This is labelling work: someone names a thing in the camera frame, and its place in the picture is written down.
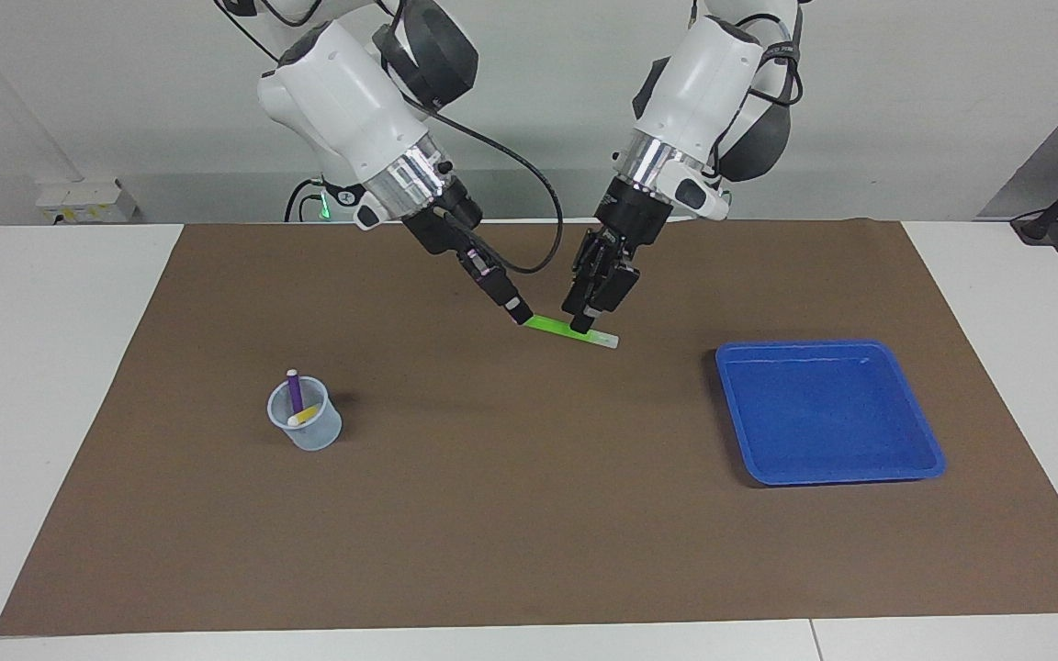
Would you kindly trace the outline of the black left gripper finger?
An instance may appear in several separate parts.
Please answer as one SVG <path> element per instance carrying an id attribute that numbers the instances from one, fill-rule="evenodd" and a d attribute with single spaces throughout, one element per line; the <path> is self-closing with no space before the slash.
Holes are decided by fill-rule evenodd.
<path id="1" fill-rule="evenodd" d="M 613 262 L 613 243 L 603 229 L 585 231 L 572 260 L 572 281 L 562 310 L 570 315 L 574 333 L 588 333 L 601 311 L 592 306 L 596 290 L 603 284 Z"/>
<path id="2" fill-rule="evenodd" d="M 641 272 L 634 265 L 637 247 L 630 242 L 600 242 L 597 256 L 597 310 L 617 310 L 631 288 L 637 284 Z"/>

